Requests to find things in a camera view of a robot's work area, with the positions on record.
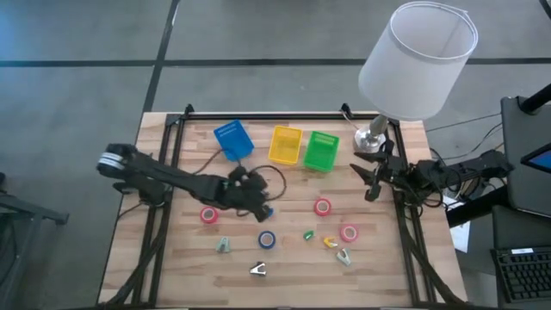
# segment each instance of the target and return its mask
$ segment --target monitor screen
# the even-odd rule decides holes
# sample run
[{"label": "monitor screen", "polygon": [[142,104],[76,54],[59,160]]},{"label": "monitor screen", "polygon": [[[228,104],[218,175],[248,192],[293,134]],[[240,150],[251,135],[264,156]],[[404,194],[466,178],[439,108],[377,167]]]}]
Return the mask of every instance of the monitor screen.
[{"label": "monitor screen", "polygon": [[521,159],[526,164],[539,171],[551,173],[551,144],[541,147]]}]

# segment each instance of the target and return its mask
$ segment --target metal lamp base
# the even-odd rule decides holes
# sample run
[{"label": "metal lamp base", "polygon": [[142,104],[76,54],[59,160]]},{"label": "metal lamp base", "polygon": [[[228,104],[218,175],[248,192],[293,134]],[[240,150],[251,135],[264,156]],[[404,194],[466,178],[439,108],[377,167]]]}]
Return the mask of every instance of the metal lamp base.
[{"label": "metal lamp base", "polygon": [[354,135],[354,151],[376,153],[386,141],[387,138],[384,134],[373,136],[369,131],[369,126],[362,127]]}]

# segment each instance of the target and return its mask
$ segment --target plastic bin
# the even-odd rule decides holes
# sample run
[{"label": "plastic bin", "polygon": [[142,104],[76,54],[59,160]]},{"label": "plastic bin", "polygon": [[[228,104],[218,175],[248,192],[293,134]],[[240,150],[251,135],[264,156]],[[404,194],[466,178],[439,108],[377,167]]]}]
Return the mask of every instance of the plastic bin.
[{"label": "plastic bin", "polygon": [[268,159],[280,164],[296,164],[299,161],[302,130],[275,126]]},{"label": "plastic bin", "polygon": [[224,149],[226,158],[230,161],[237,161],[249,156],[255,148],[239,120],[214,129],[214,136]]},{"label": "plastic bin", "polygon": [[318,171],[329,172],[333,170],[337,150],[338,137],[314,131],[308,142],[304,165]]}]

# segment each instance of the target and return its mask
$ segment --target small object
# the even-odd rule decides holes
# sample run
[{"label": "small object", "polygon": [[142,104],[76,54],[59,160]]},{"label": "small object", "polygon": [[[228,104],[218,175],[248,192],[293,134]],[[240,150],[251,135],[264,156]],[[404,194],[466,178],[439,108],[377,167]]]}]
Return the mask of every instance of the small object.
[{"label": "small object", "polygon": [[257,264],[249,270],[249,273],[257,276],[266,276],[266,264],[257,262]]},{"label": "small object", "polygon": [[228,237],[222,237],[222,239],[216,245],[216,251],[218,253],[230,252],[230,239]]},{"label": "small object", "polygon": [[280,164],[296,164],[299,161],[301,139],[302,130],[275,126],[268,159]]},{"label": "small object", "polygon": [[339,138],[334,135],[312,131],[304,165],[317,171],[332,171],[337,157],[338,141]]},{"label": "small object", "polygon": [[345,242],[352,242],[358,239],[358,229],[353,225],[345,225],[341,228],[341,238]]},{"label": "small object", "polygon": [[311,239],[313,237],[313,231],[304,232],[302,237],[304,238],[304,240],[308,241],[309,239]]},{"label": "small object", "polygon": [[347,248],[338,251],[337,259],[347,266],[350,266],[350,264],[352,264],[352,261],[350,261],[350,250]]},{"label": "small object", "polygon": [[333,241],[335,241],[335,238],[333,237],[324,238],[324,244],[327,245],[327,247],[330,249],[334,248],[335,246],[338,246],[338,244]]},{"label": "small object", "polygon": [[263,231],[258,235],[258,244],[261,248],[269,250],[276,245],[276,236],[271,231]]},{"label": "small object", "polygon": [[205,224],[212,224],[218,219],[218,212],[215,208],[204,207],[199,214],[201,220]]},{"label": "small object", "polygon": [[319,198],[313,204],[313,212],[319,216],[326,216],[331,212],[331,203],[325,198]]},{"label": "small object", "polygon": [[237,161],[249,156],[255,148],[239,120],[214,129],[214,136],[224,150],[226,158],[230,161]]}]

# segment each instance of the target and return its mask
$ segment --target red tape roll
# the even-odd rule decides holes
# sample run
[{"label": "red tape roll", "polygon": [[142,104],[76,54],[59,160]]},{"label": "red tape roll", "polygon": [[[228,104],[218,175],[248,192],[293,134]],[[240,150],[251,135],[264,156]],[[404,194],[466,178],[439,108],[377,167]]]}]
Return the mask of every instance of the red tape roll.
[{"label": "red tape roll", "polygon": [[341,228],[341,239],[344,242],[352,242],[358,239],[358,229],[354,225],[345,225]]},{"label": "red tape roll", "polygon": [[203,223],[212,224],[218,219],[218,212],[215,208],[204,207],[199,214]]},{"label": "red tape roll", "polygon": [[331,212],[331,203],[325,198],[319,198],[313,204],[313,212],[319,216],[326,216]]}]

